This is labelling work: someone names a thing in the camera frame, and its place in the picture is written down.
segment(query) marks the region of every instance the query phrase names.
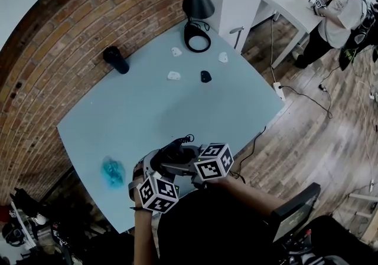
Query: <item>black monitor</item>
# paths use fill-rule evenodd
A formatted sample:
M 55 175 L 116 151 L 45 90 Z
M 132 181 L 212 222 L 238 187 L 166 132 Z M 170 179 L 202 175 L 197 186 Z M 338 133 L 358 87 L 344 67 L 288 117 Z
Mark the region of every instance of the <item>black monitor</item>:
M 319 194 L 320 185 L 313 183 L 271 213 L 268 225 L 273 243 L 294 233 L 307 222 Z

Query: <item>brick wall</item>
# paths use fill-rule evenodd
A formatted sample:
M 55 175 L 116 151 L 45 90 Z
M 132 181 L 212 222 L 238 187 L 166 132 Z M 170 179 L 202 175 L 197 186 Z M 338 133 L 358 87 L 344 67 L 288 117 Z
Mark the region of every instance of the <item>brick wall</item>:
M 71 163 L 56 129 L 111 67 L 184 19 L 182 0 L 39 0 L 0 52 L 0 204 L 39 199 Z

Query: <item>crumpled blue plastic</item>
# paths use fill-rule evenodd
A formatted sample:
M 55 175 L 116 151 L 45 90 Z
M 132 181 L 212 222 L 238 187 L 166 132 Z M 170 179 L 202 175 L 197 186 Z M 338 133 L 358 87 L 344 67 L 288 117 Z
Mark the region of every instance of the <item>crumpled blue plastic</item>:
M 125 184 L 126 172 L 119 161 L 105 159 L 102 163 L 101 173 L 111 188 L 120 188 Z

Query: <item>red object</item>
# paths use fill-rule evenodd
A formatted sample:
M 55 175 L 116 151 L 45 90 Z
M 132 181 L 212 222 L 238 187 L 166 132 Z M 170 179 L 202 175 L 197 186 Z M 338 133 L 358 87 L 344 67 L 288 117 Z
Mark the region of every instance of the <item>red object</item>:
M 10 206 L 0 206 L 0 222 L 8 223 L 11 219 L 9 211 L 11 210 Z

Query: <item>desk lamp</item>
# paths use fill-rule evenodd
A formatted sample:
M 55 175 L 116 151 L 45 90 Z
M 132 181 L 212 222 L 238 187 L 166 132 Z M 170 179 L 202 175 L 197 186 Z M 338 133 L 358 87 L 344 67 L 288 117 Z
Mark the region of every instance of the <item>desk lamp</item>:
M 185 25 L 184 41 L 189 50 L 196 53 L 202 53 L 207 51 L 211 46 L 210 37 L 201 30 L 199 22 L 204 24 L 205 30 L 208 31 L 210 26 L 203 21 L 194 21 L 192 18 L 205 19 L 211 17 L 215 12 L 214 4 L 211 0 L 183 0 L 183 10 L 188 16 L 188 22 Z M 191 38 L 200 36 L 207 40 L 208 45 L 203 50 L 196 50 L 189 45 Z

